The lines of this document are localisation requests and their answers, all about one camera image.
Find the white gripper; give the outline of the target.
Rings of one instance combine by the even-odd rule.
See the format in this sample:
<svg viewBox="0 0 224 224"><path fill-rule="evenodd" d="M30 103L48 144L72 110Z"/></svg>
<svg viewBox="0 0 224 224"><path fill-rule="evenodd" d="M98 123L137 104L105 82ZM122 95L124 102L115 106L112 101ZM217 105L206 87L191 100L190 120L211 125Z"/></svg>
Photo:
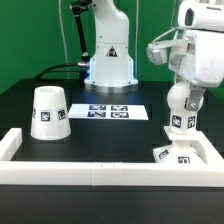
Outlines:
<svg viewBox="0 0 224 224"><path fill-rule="evenodd" d="M218 87L224 80L224 33L187 30L181 39L187 45L171 48L169 69L192 83L185 109L198 111L204 87Z"/></svg>

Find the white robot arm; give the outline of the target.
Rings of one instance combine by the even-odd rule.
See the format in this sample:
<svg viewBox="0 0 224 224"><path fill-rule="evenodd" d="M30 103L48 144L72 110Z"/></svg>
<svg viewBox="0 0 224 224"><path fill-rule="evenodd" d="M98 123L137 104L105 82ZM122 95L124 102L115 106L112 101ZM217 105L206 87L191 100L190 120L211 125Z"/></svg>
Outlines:
<svg viewBox="0 0 224 224"><path fill-rule="evenodd" d="M91 9L95 18L95 54L87 53L80 15ZM133 86L133 60L129 56L129 19L113 0L77 0L71 4L87 68L84 84L98 91L116 92ZM171 40L162 35L146 48L150 62L167 63L175 79L190 84L185 102L189 111L199 109L208 87L224 80L224 0L176 0Z"/></svg>

